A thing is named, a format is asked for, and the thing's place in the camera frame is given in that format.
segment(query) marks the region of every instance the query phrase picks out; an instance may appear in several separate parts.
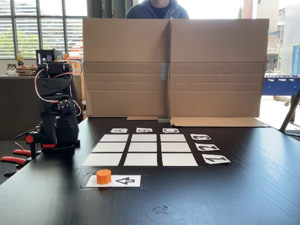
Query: black wire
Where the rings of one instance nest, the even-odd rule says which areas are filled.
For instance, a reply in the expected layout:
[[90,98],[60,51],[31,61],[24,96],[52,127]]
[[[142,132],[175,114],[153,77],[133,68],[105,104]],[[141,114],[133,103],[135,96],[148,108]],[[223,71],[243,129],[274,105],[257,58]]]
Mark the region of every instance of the black wire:
[[21,145],[19,145],[17,142],[15,142],[15,139],[17,139],[17,138],[19,138],[19,137],[22,137],[23,135],[26,135],[26,134],[28,134],[29,132],[35,131],[35,130],[37,130],[37,129],[36,129],[36,128],[35,128],[35,129],[31,129],[31,130],[29,130],[29,131],[24,132],[23,134],[18,135],[17,137],[15,137],[15,138],[13,139],[13,142],[15,143],[15,145],[17,145],[17,146],[20,147],[21,149],[25,150],[25,148],[23,148]]

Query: window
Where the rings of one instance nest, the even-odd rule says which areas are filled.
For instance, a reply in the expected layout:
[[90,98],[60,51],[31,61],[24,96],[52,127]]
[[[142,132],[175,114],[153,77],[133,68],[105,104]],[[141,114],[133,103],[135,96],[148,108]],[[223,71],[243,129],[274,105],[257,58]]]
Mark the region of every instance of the window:
[[35,59],[36,49],[53,48],[82,59],[85,17],[87,0],[0,0],[0,59],[18,51]]

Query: bottle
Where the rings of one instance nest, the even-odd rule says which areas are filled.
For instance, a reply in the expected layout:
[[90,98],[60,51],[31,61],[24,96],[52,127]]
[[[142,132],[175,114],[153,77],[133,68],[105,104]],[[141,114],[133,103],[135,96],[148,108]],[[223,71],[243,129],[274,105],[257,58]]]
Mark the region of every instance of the bottle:
[[21,51],[18,51],[18,54],[17,54],[17,62],[18,62],[18,66],[22,66],[24,65],[24,56],[22,54]]

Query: red handle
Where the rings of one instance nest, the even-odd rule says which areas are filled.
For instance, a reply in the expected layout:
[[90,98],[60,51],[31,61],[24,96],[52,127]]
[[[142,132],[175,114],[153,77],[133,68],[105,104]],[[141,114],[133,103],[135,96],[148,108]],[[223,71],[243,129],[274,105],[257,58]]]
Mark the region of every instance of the red handle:
[[1,158],[0,162],[25,165],[26,159],[11,157],[11,156],[4,156]]
[[13,155],[30,157],[31,152],[28,150],[17,149],[17,150],[14,150]]

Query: tic-tac-toe grid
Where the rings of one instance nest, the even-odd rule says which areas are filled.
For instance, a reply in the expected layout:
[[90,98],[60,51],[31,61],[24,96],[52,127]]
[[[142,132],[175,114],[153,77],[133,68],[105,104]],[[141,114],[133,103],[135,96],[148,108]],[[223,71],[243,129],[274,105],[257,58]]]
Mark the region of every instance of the tic-tac-toe grid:
[[164,166],[197,166],[183,134],[107,134],[83,166],[157,166],[158,154]]

